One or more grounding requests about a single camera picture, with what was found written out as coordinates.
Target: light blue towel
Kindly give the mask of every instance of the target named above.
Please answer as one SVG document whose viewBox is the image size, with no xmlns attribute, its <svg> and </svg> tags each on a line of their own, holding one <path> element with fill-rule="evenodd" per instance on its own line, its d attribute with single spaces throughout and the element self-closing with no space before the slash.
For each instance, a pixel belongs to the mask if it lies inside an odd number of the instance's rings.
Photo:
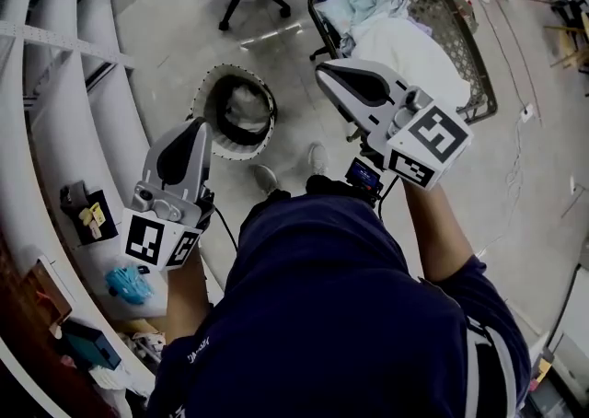
<svg viewBox="0 0 589 418">
<path fill-rule="evenodd" d="M 376 14 L 407 18 L 409 0 L 327 0 L 316 9 L 341 36 L 340 50 L 350 56 L 355 46 L 350 35 L 353 26 Z"/>
</svg>

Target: white shoe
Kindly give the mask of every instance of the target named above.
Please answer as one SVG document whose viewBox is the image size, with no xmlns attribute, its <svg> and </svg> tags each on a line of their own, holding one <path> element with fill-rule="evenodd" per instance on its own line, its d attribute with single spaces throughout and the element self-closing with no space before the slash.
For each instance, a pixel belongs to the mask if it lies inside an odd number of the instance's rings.
<svg viewBox="0 0 589 418">
<path fill-rule="evenodd" d="M 252 169 L 258 187 L 260 187 L 266 195 L 270 195 L 278 189 L 278 179 L 276 178 L 274 171 L 261 164 L 253 166 Z"/>
<path fill-rule="evenodd" d="M 309 148 L 309 166 L 313 174 L 325 176 L 328 172 L 328 152 L 320 142 L 314 142 Z"/>
</svg>

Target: navy blue shirt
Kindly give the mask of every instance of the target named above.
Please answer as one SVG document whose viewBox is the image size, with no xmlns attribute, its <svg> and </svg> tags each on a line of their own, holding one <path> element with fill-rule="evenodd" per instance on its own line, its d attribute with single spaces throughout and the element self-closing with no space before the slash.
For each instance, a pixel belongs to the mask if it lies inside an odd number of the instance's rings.
<svg viewBox="0 0 589 418">
<path fill-rule="evenodd" d="M 464 416 L 466 315 L 529 357 L 474 256 L 437 285 L 410 277 L 370 206 L 305 195 L 243 230 L 225 298 L 163 353 L 149 416 Z"/>
</svg>

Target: person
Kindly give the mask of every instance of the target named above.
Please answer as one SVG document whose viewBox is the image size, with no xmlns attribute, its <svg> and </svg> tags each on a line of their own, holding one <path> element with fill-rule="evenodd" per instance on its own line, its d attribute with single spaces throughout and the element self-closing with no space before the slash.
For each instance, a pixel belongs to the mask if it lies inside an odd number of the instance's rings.
<svg viewBox="0 0 589 418">
<path fill-rule="evenodd" d="M 404 184 L 419 282 L 364 192 L 327 177 L 323 145 L 309 162 L 300 197 L 255 167 L 268 199 L 241 226 L 214 308 L 198 252 L 168 273 L 147 416 L 508 416 L 529 385 L 528 351 L 442 188 Z M 471 369 L 469 334 L 483 328 Z"/>
</svg>

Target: round basket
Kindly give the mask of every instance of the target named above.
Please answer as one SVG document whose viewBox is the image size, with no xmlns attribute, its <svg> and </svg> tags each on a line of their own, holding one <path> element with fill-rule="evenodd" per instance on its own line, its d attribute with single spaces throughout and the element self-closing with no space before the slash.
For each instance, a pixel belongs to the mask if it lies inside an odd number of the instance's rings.
<svg viewBox="0 0 589 418">
<path fill-rule="evenodd" d="M 227 100 L 239 86 L 262 97 L 270 111 L 263 129 L 255 133 L 241 129 L 225 118 Z M 259 155 L 270 142 L 276 124 L 276 102 L 270 89 L 258 76 L 232 64 L 220 64 L 209 71 L 194 101 L 192 117 L 203 117 L 213 130 L 213 154 L 233 161 Z"/>
</svg>

